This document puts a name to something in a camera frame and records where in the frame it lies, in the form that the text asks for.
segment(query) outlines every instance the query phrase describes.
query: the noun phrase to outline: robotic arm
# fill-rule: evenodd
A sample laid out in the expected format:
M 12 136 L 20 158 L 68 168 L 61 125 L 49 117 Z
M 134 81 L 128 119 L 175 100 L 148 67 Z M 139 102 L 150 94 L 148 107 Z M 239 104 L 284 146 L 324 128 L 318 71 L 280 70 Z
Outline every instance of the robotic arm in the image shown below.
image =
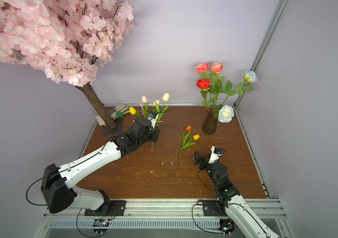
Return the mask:
M 238 189 L 228 179 L 227 167 L 219 162 L 224 150 L 212 146 L 211 152 L 208 157 L 204 157 L 195 151 L 194 165 L 206 170 L 214 183 L 214 204 L 219 214 L 230 217 L 247 238 L 280 238 L 251 210 Z M 232 230 L 232 225 L 227 224 L 223 227 L 223 234 L 231 234 Z
M 68 207 L 84 207 L 92 216 L 105 215 L 111 201 L 104 191 L 79 188 L 76 184 L 104 165 L 136 151 L 147 141 L 156 142 L 159 129 L 154 128 L 158 113 L 140 117 L 127 132 L 114 136 L 104 146 L 71 163 L 57 167 L 51 164 L 44 171 L 41 191 L 51 213 Z

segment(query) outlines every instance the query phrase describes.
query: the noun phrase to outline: glass vase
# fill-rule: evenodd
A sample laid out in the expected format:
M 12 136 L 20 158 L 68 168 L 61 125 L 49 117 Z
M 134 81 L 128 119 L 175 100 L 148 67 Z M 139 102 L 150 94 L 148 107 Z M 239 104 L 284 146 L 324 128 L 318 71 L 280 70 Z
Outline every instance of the glass vase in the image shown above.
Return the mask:
M 210 107 L 207 111 L 207 117 L 202 125 L 202 131 L 208 135 L 212 135 L 216 132 L 216 125 L 218 123 L 218 117 L 214 117 L 214 108 Z

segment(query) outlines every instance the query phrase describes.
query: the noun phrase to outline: lavender wall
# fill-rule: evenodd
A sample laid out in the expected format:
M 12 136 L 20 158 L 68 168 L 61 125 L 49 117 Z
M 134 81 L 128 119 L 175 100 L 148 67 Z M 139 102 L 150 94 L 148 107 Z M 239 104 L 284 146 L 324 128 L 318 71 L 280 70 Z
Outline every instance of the lavender wall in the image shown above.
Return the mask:
M 93 84 L 103 103 L 136 102 L 142 95 L 153 102 L 166 92 L 169 102 L 200 103 L 195 67 L 205 61 L 224 62 L 226 81 L 236 85 L 250 69 L 279 0 L 130 3 L 136 28 Z
M 72 85 L 0 62 L 0 237 L 31 237 L 46 207 L 28 204 L 44 168 L 75 160 L 95 110 Z M 44 203 L 35 186 L 30 199 Z
M 239 111 L 298 238 L 338 237 L 338 1 L 289 1 Z

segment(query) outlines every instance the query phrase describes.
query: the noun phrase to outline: wooden table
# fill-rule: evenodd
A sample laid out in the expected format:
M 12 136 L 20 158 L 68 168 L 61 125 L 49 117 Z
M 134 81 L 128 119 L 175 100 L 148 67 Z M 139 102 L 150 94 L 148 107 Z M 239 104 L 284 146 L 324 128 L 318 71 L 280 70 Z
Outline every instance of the wooden table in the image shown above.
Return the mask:
M 233 117 L 230 123 L 218 122 L 216 133 L 206 135 L 202 131 L 206 115 L 204 107 L 169 107 L 159 124 L 160 134 L 153 151 L 152 142 L 147 142 L 136 152 L 96 170 L 77 186 L 103 189 L 110 198 L 215 198 L 197 178 L 199 169 L 193 161 L 194 151 L 206 156 L 215 145 L 225 150 L 220 162 L 227 166 L 230 181 L 243 197 L 266 198 L 237 118 Z M 124 115 L 123 131 L 132 126 L 135 118 L 135 115 Z M 182 133 L 189 125 L 191 136 L 199 134 L 200 139 L 183 150 L 177 169 L 174 167 L 178 156 L 162 166 L 182 147 Z M 102 127 L 98 125 L 86 154 L 100 148 L 109 137 L 102 136 Z M 214 189 L 205 171 L 199 177 Z

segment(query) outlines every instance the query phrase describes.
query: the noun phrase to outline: pink blossom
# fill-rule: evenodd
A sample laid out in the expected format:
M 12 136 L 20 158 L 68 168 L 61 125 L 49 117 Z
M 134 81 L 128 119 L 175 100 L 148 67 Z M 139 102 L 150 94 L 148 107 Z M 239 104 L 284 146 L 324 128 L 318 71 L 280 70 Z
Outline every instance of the pink blossom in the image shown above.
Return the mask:
M 133 29 L 132 10 L 116 0 L 0 0 L 0 61 L 83 87 Z

